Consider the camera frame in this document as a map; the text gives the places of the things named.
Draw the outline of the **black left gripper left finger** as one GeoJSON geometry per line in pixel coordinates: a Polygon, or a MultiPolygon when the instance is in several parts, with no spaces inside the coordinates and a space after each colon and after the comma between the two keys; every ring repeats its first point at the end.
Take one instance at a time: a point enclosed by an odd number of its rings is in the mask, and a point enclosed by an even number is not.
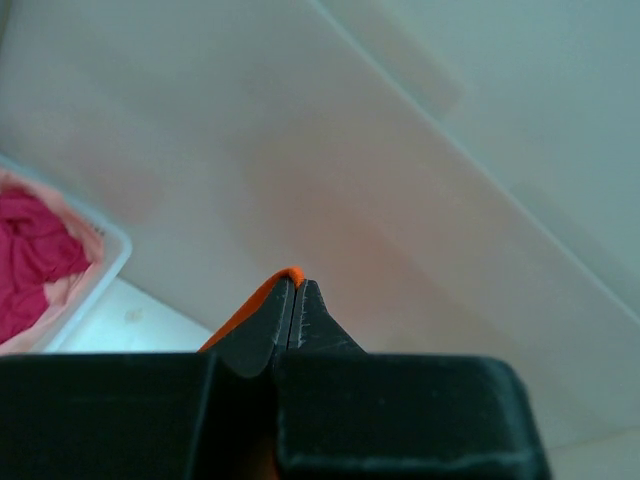
{"type": "Polygon", "coordinates": [[[199,353],[1,361],[5,479],[273,479],[275,359],[296,289],[199,353]]]}

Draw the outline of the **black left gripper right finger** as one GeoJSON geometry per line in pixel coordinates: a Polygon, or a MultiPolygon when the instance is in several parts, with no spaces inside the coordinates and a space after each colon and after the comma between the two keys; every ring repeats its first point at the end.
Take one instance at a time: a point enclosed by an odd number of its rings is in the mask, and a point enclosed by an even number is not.
{"type": "Polygon", "coordinates": [[[502,360],[364,351],[313,281],[274,370],[283,479],[548,479],[527,389],[502,360]]]}

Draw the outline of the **orange t-shirt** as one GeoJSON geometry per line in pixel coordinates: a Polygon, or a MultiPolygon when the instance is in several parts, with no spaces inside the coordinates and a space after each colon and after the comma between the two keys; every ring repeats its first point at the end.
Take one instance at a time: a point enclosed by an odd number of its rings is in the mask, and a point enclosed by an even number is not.
{"type": "Polygon", "coordinates": [[[298,266],[287,267],[274,273],[260,287],[258,287],[257,290],[244,302],[244,304],[198,349],[198,352],[205,352],[213,347],[251,315],[256,313],[271,293],[274,286],[281,279],[290,280],[294,285],[294,289],[297,289],[305,280],[305,274],[298,266]]]}

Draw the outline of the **white plastic basket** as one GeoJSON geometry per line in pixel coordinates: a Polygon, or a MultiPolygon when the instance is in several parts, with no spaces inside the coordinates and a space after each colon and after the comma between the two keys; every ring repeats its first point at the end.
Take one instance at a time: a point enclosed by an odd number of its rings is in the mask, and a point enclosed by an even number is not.
{"type": "Polygon", "coordinates": [[[88,274],[86,280],[80,281],[79,291],[71,296],[65,308],[54,311],[53,317],[46,319],[43,326],[33,327],[1,345],[3,355],[54,352],[76,329],[120,273],[131,255],[132,243],[125,231],[99,209],[50,182],[46,176],[6,156],[1,157],[1,166],[59,191],[67,204],[91,225],[103,241],[103,261],[88,274]]]}

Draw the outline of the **light pink t-shirt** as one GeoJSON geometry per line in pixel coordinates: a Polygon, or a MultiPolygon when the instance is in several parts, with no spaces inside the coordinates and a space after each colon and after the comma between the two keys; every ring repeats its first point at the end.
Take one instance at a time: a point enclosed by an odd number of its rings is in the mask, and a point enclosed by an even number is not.
{"type": "Polygon", "coordinates": [[[79,291],[80,281],[86,280],[88,274],[93,272],[97,265],[103,261],[104,245],[91,225],[67,204],[61,193],[3,168],[1,170],[1,193],[13,188],[25,190],[39,198],[53,213],[59,216],[69,233],[81,241],[86,256],[91,262],[90,267],[84,273],[73,275],[46,287],[46,293],[51,297],[52,303],[42,317],[32,327],[22,332],[24,333],[33,327],[43,326],[46,319],[53,317],[54,311],[65,308],[71,296],[79,291]]]}

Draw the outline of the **magenta t-shirt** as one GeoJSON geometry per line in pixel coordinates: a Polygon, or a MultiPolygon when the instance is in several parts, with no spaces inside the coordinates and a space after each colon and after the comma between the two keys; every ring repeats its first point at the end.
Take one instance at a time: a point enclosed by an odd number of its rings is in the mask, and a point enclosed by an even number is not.
{"type": "Polygon", "coordinates": [[[49,309],[46,287],[91,265],[80,240],[39,198],[1,193],[1,341],[32,327],[49,309]]]}

